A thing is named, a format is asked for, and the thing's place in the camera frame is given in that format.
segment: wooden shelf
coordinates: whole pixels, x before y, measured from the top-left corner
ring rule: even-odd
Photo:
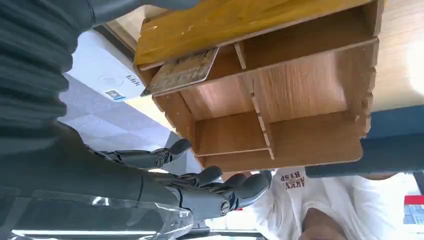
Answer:
[[[357,161],[370,129],[382,1],[222,43],[206,81],[153,99],[205,167]],[[145,84],[158,69],[136,68]]]
[[[271,127],[275,133],[275,160],[263,150],[206,156],[204,166],[219,166],[230,173],[353,162],[362,157],[360,126],[348,112],[285,120]]]

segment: person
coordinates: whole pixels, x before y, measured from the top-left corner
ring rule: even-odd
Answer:
[[[280,168],[248,208],[269,240],[406,239],[404,173],[308,178]]]

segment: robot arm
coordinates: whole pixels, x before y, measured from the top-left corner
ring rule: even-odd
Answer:
[[[0,239],[18,225],[45,228],[42,223],[48,223],[64,227],[59,223],[70,221],[76,211],[83,212],[80,208],[64,213],[60,221],[54,219],[54,214],[59,216],[59,212],[52,207],[51,212],[43,214],[51,214],[53,219],[22,222],[24,210],[35,211],[28,198],[39,198],[40,193],[44,193],[43,197],[59,193],[175,206],[189,210],[195,220],[201,220],[224,216],[252,204],[268,189],[267,174],[233,179],[225,184],[210,183],[221,174],[216,168],[183,176],[151,173],[140,168],[171,161],[172,149],[117,151],[109,155],[118,157],[121,163],[107,161],[87,149],[74,129],[57,121],[57,117],[66,113],[66,105],[59,100],[59,93],[68,88],[62,73],[72,68],[71,54],[82,32],[143,4],[182,9],[196,2],[0,1],[0,200],[1,196],[10,196],[10,202],[2,202],[0,219],[4,219],[4,225],[0,228]],[[121,222],[116,217],[113,226]]]

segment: wooden divider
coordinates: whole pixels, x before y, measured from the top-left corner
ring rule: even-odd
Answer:
[[[337,73],[343,80],[344,95],[352,117],[363,126],[362,136],[370,130],[379,41],[340,52]]]
[[[251,100],[253,102],[254,110],[257,115],[257,119],[259,120],[260,128],[262,129],[263,138],[266,143],[266,147],[268,148],[269,156],[272,160],[275,159],[274,155],[274,142],[273,142],[273,133],[270,131],[270,126],[264,122],[264,119],[261,116],[261,110],[259,107],[258,99],[255,96],[255,81],[250,75],[244,77],[244,86],[248,93],[250,93]]]

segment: wooden board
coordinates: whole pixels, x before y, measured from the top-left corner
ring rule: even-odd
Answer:
[[[250,76],[266,123],[347,110],[334,52],[280,64]]]
[[[248,69],[372,41],[367,26],[349,11],[300,23],[244,41]]]
[[[196,156],[267,150],[254,111],[196,122]]]
[[[197,121],[254,110],[239,77],[192,87],[181,91],[181,95]]]
[[[137,65],[181,57],[369,3],[370,0],[201,1],[143,24]]]
[[[219,166],[230,173],[352,162],[363,154],[358,125],[346,112],[281,121],[271,127],[278,133],[274,136],[275,160],[263,150],[205,156],[204,166]]]
[[[225,53],[218,53],[206,81],[176,91],[224,81],[231,75],[244,75],[262,68],[273,68],[281,63],[343,51],[375,41],[377,38],[372,37],[366,24],[358,20],[352,12],[335,13],[244,40],[245,70],[240,65],[234,46],[227,45]]]

